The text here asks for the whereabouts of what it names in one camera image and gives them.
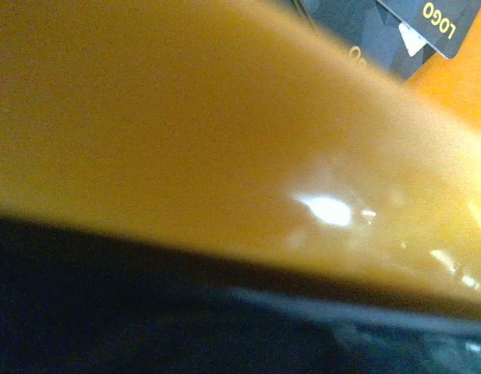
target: card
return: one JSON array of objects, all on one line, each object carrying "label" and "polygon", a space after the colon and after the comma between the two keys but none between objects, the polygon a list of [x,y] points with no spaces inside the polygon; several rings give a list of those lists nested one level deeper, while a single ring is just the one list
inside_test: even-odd
[{"label": "card", "polygon": [[453,58],[481,8],[481,0],[378,0],[422,35],[445,58]]},{"label": "card", "polygon": [[408,79],[433,54],[423,38],[375,0],[302,0],[313,22],[347,42],[349,57]]}]

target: glossy orange plastic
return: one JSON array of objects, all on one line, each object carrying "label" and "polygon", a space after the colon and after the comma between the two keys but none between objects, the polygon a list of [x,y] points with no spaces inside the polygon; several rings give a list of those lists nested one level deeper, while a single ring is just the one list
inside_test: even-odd
[{"label": "glossy orange plastic", "polygon": [[481,320],[481,135],[268,3],[0,2],[3,215]]},{"label": "glossy orange plastic", "polygon": [[481,9],[457,56],[433,56],[408,85],[481,130]]}]

